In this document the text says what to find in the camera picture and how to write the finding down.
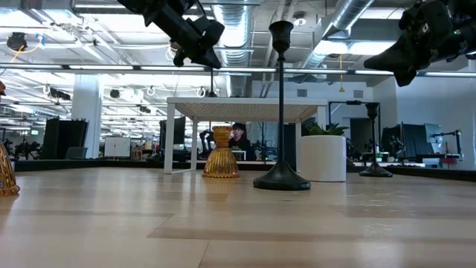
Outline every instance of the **black candlestick base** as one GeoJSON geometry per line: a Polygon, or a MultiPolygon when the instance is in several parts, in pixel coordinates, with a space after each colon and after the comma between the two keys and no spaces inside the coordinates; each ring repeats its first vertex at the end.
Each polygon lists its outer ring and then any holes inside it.
{"type": "Polygon", "coordinates": [[[276,191],[303,191],[311,188],[311,182],[295,173],[286,162],[277,162],[260,178],[254,179],[253,186],[276,191]]]}
{"type": "Polygon", "coordinates": [[[393,176],[392,173],[383,169],[379,163],[372,163],[368,169],[359,173],[360,176],[373,176],[373,177],[387,177],[390,178],[393,176]]]}

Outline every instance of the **person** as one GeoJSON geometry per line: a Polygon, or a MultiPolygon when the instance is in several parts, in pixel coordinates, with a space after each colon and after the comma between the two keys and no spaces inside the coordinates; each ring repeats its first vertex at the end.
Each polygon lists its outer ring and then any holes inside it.
{"type": "Polygon", "coordinates": [[[243,150],[246,152],[246,161],[254,160],[254,150],[251,142],[246,137],[246,125],[235,123],[233,125],[233,138],[228,141],[228,148],[243,150]]]}

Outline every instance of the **black candlestick holder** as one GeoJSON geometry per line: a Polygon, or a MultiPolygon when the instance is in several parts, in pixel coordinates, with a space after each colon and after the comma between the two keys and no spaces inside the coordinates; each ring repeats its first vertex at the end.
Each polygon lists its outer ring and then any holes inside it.
{"type": "Polygon", "coordinates": [[[280,102],[279,102],[279,132],[277,163],[265,175],[253,181],[253,186],[259,189],[278,191],[302,191],[311,188],[311,182],[295,173],[284,161],[284,52],[291,45],[291,22],[279,21],[269,26],[273,36],[273,48],[279,54],[280,63],[280,102]]]}
{"type": "Polygon", "coordinates": [[[364,171],[359,173],[360,176],[371,176],[371,177],[392,177],[393,174],[386,171],[377,163],[377,143],[375,140],[375,118],[379,115],[378,108],[380,103],[368,103],[365,104],[367,107],[367,116],[372,121],[372,141],[373,141],[373,161],[372,164],[364,171]]]}

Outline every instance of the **white planter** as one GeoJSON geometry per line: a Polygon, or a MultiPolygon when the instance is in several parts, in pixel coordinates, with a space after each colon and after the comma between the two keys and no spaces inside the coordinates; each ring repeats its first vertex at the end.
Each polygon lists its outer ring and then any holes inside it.
{"type": "Polygon", "coordinates": [[[300,140],[301,176],[314,182],[346,181],[346,141],[343,136],[313,135],[300,140]]]}

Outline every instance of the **gold candle holder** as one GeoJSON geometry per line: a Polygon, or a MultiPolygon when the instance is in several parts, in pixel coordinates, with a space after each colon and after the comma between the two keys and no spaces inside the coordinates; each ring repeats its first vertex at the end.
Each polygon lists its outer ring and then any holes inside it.
{"type": "Polygon", "coordinates": [[[210,153],[203,170],[204,178],[239,178],[238,164],[235,156],[228,149],[231,127],[213,127],[215,149],[210,153]]]}
{"type": "Polygon", "coordinates": [[[5,146],[0,143],[0,197],[17,195],[20,187],[16,185],[10,156],[5,146]]]}

